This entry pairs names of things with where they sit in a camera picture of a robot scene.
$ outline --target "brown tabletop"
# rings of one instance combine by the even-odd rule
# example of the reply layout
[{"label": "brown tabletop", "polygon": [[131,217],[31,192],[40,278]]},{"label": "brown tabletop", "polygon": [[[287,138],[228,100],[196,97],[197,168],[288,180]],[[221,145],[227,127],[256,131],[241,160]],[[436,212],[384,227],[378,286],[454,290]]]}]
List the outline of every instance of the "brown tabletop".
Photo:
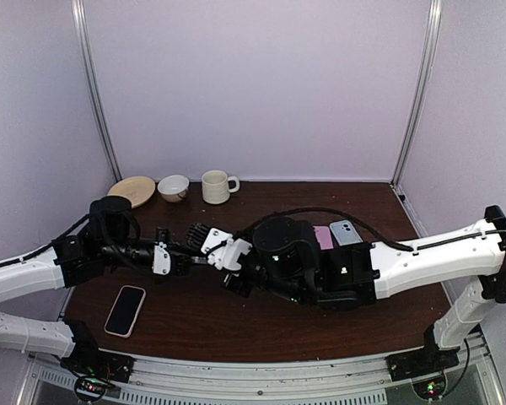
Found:
[{"label": "brown tabletop", "polygon": [[[133,212],[144,237],[154,237],[160,226],[171,229],[173,240],[183,241],[195,222],[235,231],[273,211],[306,206],[347,211],[396,240],[416,237],[393,191],[380,183],[243,182],[221,206],[204,203],[200,185],[192,184],[184,202],[169,204],[156,193]],[[316,213],[299,218],[314,225],[339,220]],[[372,240],[367,232],[358,232]],[[78,286],[66,318],[85,321],[101,348],[172,359],[274,362],[338,359],[419,346],[426,327],[449,308],[440,284],[332,313],[261,291],[245,299],[220,288],[222,278],[213,267],[195,267],[187,277],[154,285],[120,269]],[[125,284],[147,290],[128,339],[104,332],[106,317]]]}]

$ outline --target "phone screen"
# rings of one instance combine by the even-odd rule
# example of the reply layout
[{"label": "phone screen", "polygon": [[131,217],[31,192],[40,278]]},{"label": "phone screen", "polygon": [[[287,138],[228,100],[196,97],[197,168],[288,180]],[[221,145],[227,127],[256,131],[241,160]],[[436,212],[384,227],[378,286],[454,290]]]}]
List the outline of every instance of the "phone screen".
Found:
[{"label": "phone screen", "polygon": [[105,331],[115,335],[129,336],[145,294],[143,289],[122,287],[105,324]]}]

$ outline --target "wall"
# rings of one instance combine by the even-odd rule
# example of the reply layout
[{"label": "wall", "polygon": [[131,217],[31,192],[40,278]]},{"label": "wall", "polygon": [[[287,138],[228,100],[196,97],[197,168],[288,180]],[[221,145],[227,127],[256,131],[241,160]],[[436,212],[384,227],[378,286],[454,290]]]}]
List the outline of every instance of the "wall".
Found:
[{"label": "wall", "polygon": [[85,7],[124,176],[390,179],[428,0]]},{"label": "wall", "polygon": [[[422,118],[402,182],[429,234],[506,213],[506,0],[447,0]],[[452,283],[458,294],[465,280]],[[506,391],[506,305],[484,322]]]},{"label": "wall", "polygon": [[[110,185],[76,38],[69,2],[0,1],[0,259],[59,235]],[[0,309],[56,319],[65,292]],[[0,351],[0,404],[24,364]]]}]

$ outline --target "plate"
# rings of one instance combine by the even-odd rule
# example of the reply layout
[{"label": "plate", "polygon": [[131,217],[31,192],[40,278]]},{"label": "plate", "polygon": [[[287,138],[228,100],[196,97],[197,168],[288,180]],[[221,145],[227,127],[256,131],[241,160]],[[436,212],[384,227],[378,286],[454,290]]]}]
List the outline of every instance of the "plate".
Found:
[{"label": "plate", "polygon": [[155,182],[149,177],[136,175],[118,181],[107,192],[107,196],[120,196],[127,198],[132,203],[132,208],[140,207],[155,192]]}]

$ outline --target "mug handle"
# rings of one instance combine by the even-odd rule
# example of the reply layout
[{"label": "mug handle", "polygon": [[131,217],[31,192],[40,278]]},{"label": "mug handle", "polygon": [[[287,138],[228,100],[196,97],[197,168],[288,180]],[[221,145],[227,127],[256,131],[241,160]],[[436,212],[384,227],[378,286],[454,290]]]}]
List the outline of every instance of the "mug handle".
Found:
[{"label": "mug handle", "polygon": [[228,182],[230,183],[231,181],[234,181],[234,183],[236,183],[236,186],[234,186],[233,188],[229,188],[229,192],[237,192],[240,189],[240,180],[238,180],[238,177],[236,177],[235,175],[232,176],[230,175]]}]

